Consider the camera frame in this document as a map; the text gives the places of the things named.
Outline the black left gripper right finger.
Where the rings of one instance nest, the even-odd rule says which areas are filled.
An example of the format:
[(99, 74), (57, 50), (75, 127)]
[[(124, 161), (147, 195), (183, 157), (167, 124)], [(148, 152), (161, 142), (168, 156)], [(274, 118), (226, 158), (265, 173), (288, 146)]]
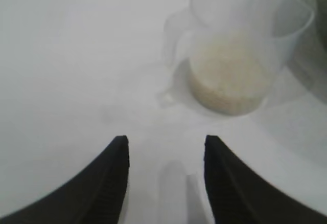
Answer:
[(204, 181), (215, 223), (326, 223), (326, 215), (269, 184), (218, 136), (205, 138)]

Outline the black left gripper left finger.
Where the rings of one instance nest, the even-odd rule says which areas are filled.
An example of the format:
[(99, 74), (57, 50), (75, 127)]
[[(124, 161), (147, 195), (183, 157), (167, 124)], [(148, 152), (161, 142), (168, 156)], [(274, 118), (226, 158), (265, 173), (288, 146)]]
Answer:
[(128, 176), (129, 141), (117, 136), (70, 181), (1, 223), (118, 223)]

